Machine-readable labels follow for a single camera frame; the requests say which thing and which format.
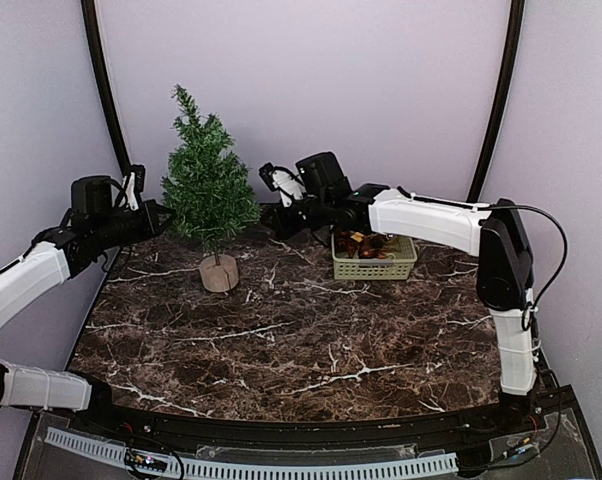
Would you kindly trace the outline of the small green christmas tree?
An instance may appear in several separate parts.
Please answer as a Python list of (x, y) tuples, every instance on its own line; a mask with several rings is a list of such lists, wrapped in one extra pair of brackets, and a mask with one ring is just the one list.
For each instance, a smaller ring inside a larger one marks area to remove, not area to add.
[(215, 113), (203, 114), (181, 85), (172, 98), (179, 113), (173, 122), (180, 144), (168, 156), (162, 178), (164, 204), (175, 212), (174, 230), (214, 256), (261, 209), (249, 184), (249, 168), (233, 151), (234, 139)]

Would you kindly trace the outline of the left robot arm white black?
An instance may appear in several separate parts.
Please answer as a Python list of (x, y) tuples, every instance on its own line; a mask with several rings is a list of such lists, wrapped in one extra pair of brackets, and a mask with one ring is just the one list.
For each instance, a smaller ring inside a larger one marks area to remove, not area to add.
[[(145, 169), (134, 165), (122, 182), (107, 175), (71, 185), (71, 206), (59, 225), (39, 232), (28, 249), (0, 269), (0, 330), (48, 291), (77, 277), (111, 249), (161, 235), (173, 210), (144, 200)], [(0, 408), (82, 412), (101, 436), (122, 427), (121, 412), (105, 399), (109, 388), (84, 375), (0, 360)]]

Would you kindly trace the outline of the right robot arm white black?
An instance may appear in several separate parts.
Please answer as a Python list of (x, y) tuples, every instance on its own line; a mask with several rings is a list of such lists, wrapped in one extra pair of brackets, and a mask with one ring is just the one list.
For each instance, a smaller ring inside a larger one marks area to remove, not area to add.
[(536, 313), (544, 293), (534, 289), (534, 257), (520, 214), (541, 209), (505, 198), (446, 200), (378, 183), (352, 188), (330, 151), (298, 161), (293, 170), (266, 163), (259, 176), (280, 196), (270, 222), (280, 238), (332, 226), (419, 239), (475, 258), (476, 292), (496, 327), (500, 391), (509, 396), (492, 410), (491, 424), (511, 434), (528, 420), (530, 405), (523, 397), (538, 376)]

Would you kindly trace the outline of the round wooden tree base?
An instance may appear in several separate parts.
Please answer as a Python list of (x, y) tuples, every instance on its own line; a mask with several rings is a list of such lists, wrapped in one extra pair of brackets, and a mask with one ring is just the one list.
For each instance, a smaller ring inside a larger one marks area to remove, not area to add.
[(203, 287), (209, 292), (228, 292), (239, 283), (237, 262), (229, 255), (205, 257), (199, 265), (199, 272)]

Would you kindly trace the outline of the green plastic basket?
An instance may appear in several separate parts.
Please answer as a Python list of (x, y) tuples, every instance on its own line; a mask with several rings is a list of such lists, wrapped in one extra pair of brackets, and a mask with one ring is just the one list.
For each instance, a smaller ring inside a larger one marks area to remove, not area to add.
[[(378, 256), (359, 259), (361, 245), (376, 248)], [(331, 252), (337, 280), (406, 280), (417, 261), (417, 251), (409, 237), (354, 230), (334, 230)]]

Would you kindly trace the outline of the black front rail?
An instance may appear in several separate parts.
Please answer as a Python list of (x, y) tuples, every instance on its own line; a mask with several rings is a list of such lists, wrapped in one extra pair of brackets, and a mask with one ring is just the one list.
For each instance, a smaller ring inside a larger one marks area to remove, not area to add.
[(534, 415), (518, 427), (502, 430), (491, 423), (497, 412), (497, 405), (488, 405), (386, 420), (282, 423), (186, 417), (113, 406), (99, 413), (74, 414), (70, 426), (131, 440), (138, 446), (158, 442), (178, 452), (194, 452), (200, 447), (328, 450), (398, 445), (415, 445), (420, 451), (451, 451), (483, 446), (501, 436), (528, 431), (539, 434), (549, 425)]

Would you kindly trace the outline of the left black frame post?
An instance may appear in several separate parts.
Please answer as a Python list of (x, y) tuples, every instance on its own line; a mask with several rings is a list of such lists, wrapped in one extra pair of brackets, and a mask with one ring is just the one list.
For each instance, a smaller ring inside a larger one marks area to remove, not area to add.
[(119, 170), (122, 175), (125, 175), (129, 172), (131, 162), (109, 78), (97, 14), (97, 2), (94, 0), (81, 0), (80, 4), (89, 56), (102, 112)]

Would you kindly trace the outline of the black frame post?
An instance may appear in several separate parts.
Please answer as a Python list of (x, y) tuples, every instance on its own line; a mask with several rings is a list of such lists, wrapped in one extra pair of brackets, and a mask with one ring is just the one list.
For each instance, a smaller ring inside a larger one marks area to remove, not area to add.
[(524, 0), (512, 0), (510, 2), (510, 11), (495, 93), (484, 139), (466, 197), (466, 201), (469, 203), (476, 203), (479, 201), (488, 177), (509, 97), (523, 26), (524, 11)]
[(89, 56), (102, 112), (119, 170), (122, 175), (125, 175), (129, 172), (131, 162), (109, 78), (97, 14), (97, 2), (94, 0), (81, 0), (80, 4)]

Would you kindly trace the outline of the right black frame post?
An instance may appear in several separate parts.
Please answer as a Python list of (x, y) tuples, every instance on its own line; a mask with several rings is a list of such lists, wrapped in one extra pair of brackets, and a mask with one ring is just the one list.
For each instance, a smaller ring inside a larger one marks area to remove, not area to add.
[(510, 2), (510, 11), (495, 93), (484, 139), (466, 197), (466, 201), (469, 203), (476, 203), (479, 201), (488, 177), (509, 97), (523, 26), (524, 11), (524, 0), (512, 0)]

